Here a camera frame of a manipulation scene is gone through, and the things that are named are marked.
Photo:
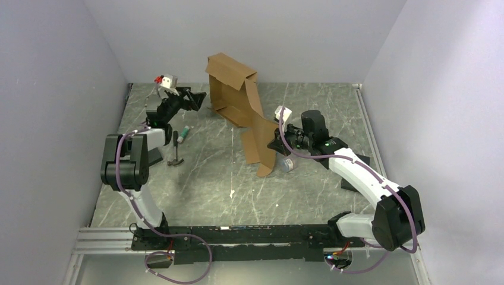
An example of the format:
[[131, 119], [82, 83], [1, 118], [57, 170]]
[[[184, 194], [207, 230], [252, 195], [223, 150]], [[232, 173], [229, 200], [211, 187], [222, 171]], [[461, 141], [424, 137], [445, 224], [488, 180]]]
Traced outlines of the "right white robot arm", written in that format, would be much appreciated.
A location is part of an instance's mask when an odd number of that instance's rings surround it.
[[392, 182], [366, 164], [338, 137], [329, 135], [324, 116], [318, 110], [302, 113], [300, 128], [288, 123], [292, 112], [284, 106], [275, 110], [278, 127], [268, 147], [285, 156], [312, 159], [339, 175], [373, 207], [373, 214], [345, 213], [337, 216], [327, 238], [342, 246], [350, 238], [370, 239], [377, 248], [398, 248], [413, 254], [418, 250], [418, 236], [425, 229], [420, 194], [411, 185]]

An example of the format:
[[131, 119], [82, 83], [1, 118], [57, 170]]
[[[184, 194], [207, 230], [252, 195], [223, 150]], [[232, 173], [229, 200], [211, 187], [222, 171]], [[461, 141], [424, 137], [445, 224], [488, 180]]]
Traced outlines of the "brown cardboard box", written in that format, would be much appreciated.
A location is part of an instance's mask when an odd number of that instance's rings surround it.
[[263, 113], [257, 89], [257, 71], [224, 53], [207, 58], [211, 110], [231, 124], [245, 128], [241, 134], [245, 160], [259, 165], [256, 176], [272, 173], [276, 152], [268, 147], [278, 124]]

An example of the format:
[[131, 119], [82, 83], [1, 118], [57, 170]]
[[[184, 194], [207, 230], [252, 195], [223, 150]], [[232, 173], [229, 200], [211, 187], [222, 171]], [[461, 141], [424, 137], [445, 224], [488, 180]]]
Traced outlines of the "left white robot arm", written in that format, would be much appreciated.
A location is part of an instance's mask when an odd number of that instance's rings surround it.
[[178, 155], [179, 135], [170, 121], [180, 110], [200, 110], [206, 96], [205, 92], [195, 93], [189, 87], [167, 89], [162, 96], [147, 99], [146, 121], [140, 129], [106, 137], [101, 180], [128, 201], [136, 215], [137, 235], [143, 237], [146, 230], [150, 230], [147, 241], [155, 249], [167, 247], [171, 233], [163, 211], [147, 187], [151, 165], [149, 154], [172, 144], [174, 158], [167, 164], [176, 166], [183, 162]]

